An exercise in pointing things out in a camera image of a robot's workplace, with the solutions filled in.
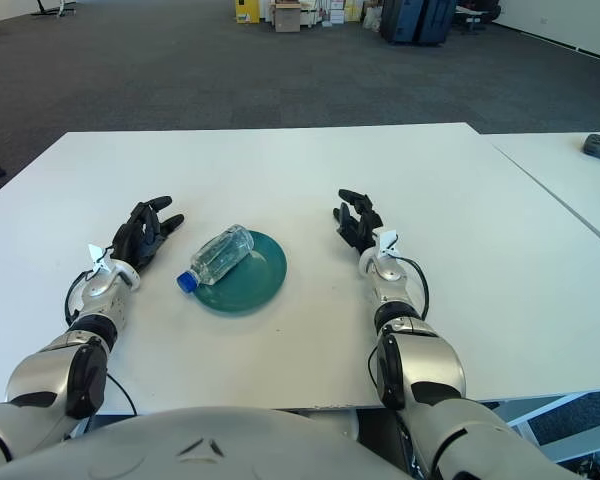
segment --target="white table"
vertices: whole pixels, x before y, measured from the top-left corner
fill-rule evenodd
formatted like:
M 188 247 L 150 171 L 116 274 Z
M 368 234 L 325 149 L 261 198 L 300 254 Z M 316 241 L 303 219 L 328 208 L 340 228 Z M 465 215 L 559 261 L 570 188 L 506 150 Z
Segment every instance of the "white table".
M 600 238 L 600 159 L 582 152 L 587 135 L 527 133 L 486 138 Z M 495 411 L 509 425 L 519 425 L 577 396 L 510 402 Z M 556 462 L 600 451 L 600 426 L 543 445 L 541 450 Z
M 600 159 L 585 155 L 589 133 L 488 135 L 488 140 L 600 236 Z
M 0 190 L 0 400 L 16 364 L 64 330 L 87 243 L 168 194 L 164 215 L 187 218 L 143 273 L 110 361 L 140 412 L 379 405 L 365 282 L 331 214 L 343 187 L 368 193 L 424 268 L 428 321 L 471 398 L 600 390 L 600 240 L 469 126 L 441 124 L 65 135 Z M 275 237 L 289 267 L 269 304 L 231 318 L 174 279 L 236 222 Z M 102 413 L 126 412 L 109 385 Z

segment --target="white wall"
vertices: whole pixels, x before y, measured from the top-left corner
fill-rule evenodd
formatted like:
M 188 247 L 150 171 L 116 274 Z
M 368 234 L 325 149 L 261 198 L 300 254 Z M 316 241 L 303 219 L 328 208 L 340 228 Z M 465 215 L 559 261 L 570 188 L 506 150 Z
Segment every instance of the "white wall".
M 600 55 L 600 0 L 500 0 L 496 23 Z
M 42 0 L 44 8 L 57 7 L 59 0 Z M 36 0 L 0 0 L 0 20 L 38 11 Z

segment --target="gray carpet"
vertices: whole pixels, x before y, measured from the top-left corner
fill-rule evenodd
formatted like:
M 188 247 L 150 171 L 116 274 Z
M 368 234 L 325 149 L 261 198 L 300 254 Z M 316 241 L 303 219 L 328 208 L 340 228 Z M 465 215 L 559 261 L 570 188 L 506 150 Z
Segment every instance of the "gray carpet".
M 67 131 L 456 121 L 481 133 L 600 131 L 600 61 L 497 26 L 430 48 L 391 46 L 357 24 L 237 25 L 230 0 L 77 9 L 0 22 L 0 185 Z M 596 408 L 584 399 L 536 420 L 538 436 L 600 423 L 596 395 Z

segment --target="plastic water bottle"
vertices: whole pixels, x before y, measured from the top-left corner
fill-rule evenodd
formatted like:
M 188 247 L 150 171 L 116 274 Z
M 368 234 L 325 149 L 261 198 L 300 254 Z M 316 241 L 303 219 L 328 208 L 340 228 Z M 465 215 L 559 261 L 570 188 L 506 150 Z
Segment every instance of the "plastic water bottle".
M 200 284 L 213 285 L 253 249 L 249 230 L 234 225 L 210 240 L 191 257 L 191 267 L 177 279 L 180 288 L 191 293 Z

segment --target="green plate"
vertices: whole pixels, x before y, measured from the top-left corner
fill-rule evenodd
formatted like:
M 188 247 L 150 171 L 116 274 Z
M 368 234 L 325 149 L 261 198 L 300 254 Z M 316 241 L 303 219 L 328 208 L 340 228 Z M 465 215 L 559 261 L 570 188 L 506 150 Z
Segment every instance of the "green plate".
M 221 312 L 246 312 L 273 298 L 287 274 L 280 245 L 264 233 L 251 231 L 253 250 L 215 285 L 199 285 L 194 295 Z

